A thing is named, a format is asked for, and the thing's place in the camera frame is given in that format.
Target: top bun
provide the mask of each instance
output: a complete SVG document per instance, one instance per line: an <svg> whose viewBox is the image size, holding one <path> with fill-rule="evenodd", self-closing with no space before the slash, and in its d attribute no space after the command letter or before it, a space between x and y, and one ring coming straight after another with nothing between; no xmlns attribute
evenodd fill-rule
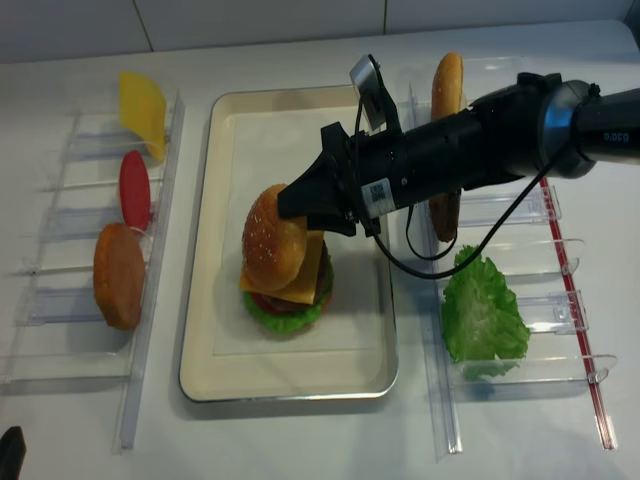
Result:
<svg viewBox="0 0 640 480"><path fill-rule="evenodd" d="M462 57L456 52L447 53L433 78L431 90L431 120L458 113L462 106Z"/></svg>
<svg viewBox="0 0 640 480"><path fill-rule="evenodd" d="M273 185L260 194L242 234L245 273L267 292L281 290L298 276L307 249L307 218L278 215L278 193L285 187Z"/></svg>

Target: white tray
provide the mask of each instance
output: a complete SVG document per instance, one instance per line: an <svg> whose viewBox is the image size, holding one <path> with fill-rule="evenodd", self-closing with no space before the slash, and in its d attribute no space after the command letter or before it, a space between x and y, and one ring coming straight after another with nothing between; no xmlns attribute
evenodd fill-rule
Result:
<svg viewBox="0 0 640 480"><path fill-rule="evenodd" d="M340 121L353 129L356 110L351 87L237 93L214 105L180 368L191 400L375 398L393 385L389 264L362 231L356 238L325 234L333 299L303 334L269 335L246 312L238 288L251 204L311 165L321 151L320 128Z"/></svg>

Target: red strip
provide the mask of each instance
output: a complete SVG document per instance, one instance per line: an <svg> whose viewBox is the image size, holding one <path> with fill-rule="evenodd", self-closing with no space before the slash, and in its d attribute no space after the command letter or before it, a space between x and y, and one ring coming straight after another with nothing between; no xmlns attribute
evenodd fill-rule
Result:
<svg viewBox="0 0 640 480"><path fill-rule="evenodd" d="M540 180L541 187L548 187L549 183L546 178ZM562 240L562 233L560 232L560 225L558 224L558 220L555 219L555 209L553 208L553 203L550 198L546 198L546 207L547 212L549 213L549 217L553 218L549 220L549 226L551 227L551 235L554 240ZM558 262L560 262L560 266L562 268L562 279L564 280L564 288L567 292L574 291L576 289L575 284L573 283L573 276L571 272L565 269L565 266L568 265L568 257L567 252L564 249L564 243L556 242L556 253L558 255ZM572 305L571 308L571 316L573 317L573 322L576 326L576 336L578 337L578 344L580 345L580 352L583 356L591 355L591 346L589 345L589 338L587 336L587 331L584 329L585 322L584 317L582 316L582 312L580 308L577 308L576 305ZM587 373L587 376L590 374L596 373L596 367L593 362L593 359L586 358L584 360L584 368ZM602 442L602 446L606 450L613 450L616 448L615 440L613 437L613 432L611 431L611 426L608 421L607 410L604 406L604 400L600 393L600 385L598 383L589 383L589 390L591 392L591 400L593 401L593 408L596 413L596 422L598 424L598 431L600 433L600 441Z"/></svg>

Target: tray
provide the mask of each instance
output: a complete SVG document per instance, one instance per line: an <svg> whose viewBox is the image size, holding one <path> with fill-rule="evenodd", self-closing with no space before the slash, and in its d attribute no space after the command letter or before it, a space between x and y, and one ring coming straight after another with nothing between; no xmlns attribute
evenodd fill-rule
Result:
<svg viewBox="0 0 640 480"><path fill-rule="evenodd" d="M522 59L509 58L465 61L465 89L469 83L484 78L487 70L493 76L503 72L504 78L496 79L496 85L491 89L513 83L518 72L515 67L521 64ZM424 80L433 77L436 67L429 66L416 77L418 83L410 84L411 113L405 128L428 121L431 82L425 84ZM463 192L457 246L447 257L429 264L428 269L451 268L461 246L477 245L487 227L498 220L525 184L518 182ZM412 242L422 243L423 253L434 255L446 246L435 236L428 205L419 205L417 212L420 226ZM463 451L457 401L557 397L569 391L569 385L581 385L590 391L602 445L605 449L617 447L613 425L599 389L617 359L613 355L591 352L582 296L572 277L585 246L579 239L562 238L558 225L560 217L555 191L544 180L505 222L509 226L503 227L483 252L483 256L491 258L505 274L507 285L517 295L520 313L532 332L526 358L454 364L441 334L440 305L442 290L448 280L431 282L431 291L426 289L424 304L429 308L421 320L437 450ZM486 372L496 367L513 368L502 376L469 375L469 372Z"/></svg>
<svg viewBox="0 0 640 480"><path fill-rule="evenodd" d="M145 143L120 126L118 85L117 72L81 75L61 89L39 92L51 98L32 123L31 142L23 147L28 156L15 162L11 182L12 201L29 211L2 219L10 228L1 234L0 258L7 312L0 383L54 382L59 391L99 379L110 379L105 385L111 388L119 379L115 452L134 445L184 117L178 91L159 82L167 100L167 150L164 162L155 161ZM134 149L147 166L153 204L140 239L147 266L141 321L131 333L107 327L93 297L92 274L102 227L123 221L119 171L124 154Z"/></svg>
<svg viewBox="0 0 640 480"><path fill-rule="evenodd" d="M325 233L333 298L303 334L264 332L238 289L241 235L253 201L306 170L321 151L321 127L341 121L353 129L356 110L351 87L237 93L214 105L180 366L191 400L375 398L393 385L389 264L363 232Z"/></svg>

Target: clear acrylic rack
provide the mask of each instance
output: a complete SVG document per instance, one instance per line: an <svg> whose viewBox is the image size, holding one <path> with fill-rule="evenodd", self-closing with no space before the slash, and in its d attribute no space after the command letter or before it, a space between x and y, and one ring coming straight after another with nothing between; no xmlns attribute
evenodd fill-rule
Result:
<svg viewBox="0 0 640 480"><path fill-rule="evenodd" d="M54 92L64 100L50 118L62 126L64 140L60 150L43 150L50 161L38 170L46 174L34 176L38 184L26 192L41 208L7 240L24 247L16 248L19 263L4 277L22 293L11 318L3 318L0 384L120 379L116 452L134 444L184 119L177 89L156 83L167 101L162 162L120 126L117 73L67 80L62 92ZM118 178L131 150L143 156L152 196L151 222L140 238L146 262L142 317L133 333L106 325L92 288L98 235L106 224L123 221Z"/></svg>
<svg viewBox="0 0 640 480"><path fill-rule="evenodd" d="M522 63L518 58L465 60L465 89L469 85L475 88L470 98L513 83L523 70ZM431 79L436 68L437 64L433 64L413 72L405 128L429 121ZM458 244L449 255L433 262L431 271L451 268L462 245L477 244L476 239L495 224L522 188L516 184L463 192ZM427 203L419 205L417 216L423 253L435 255L446 248L435 236ZM605 449L617 447L599 390L617 359L590 351L582 295L572 279L585 245L582 240L561 237L557 223L560 218L555 190L544 182L505 222L511 225L505 227L511 232L509 241L495 240L483 252L505 274L509 288L516 293L520 313L532 333L526 358L453 363L442 339L440 316L448 280L431 282L432 289L425 293L423 304L429 305L429 311L424 312L421 321L427 381L434 434L444 452L463 451L457 401L544 398L558 395L568 385L580 385L591 392L602 445ZM468 375L500 367L513 368L504 375Z"/></svg>

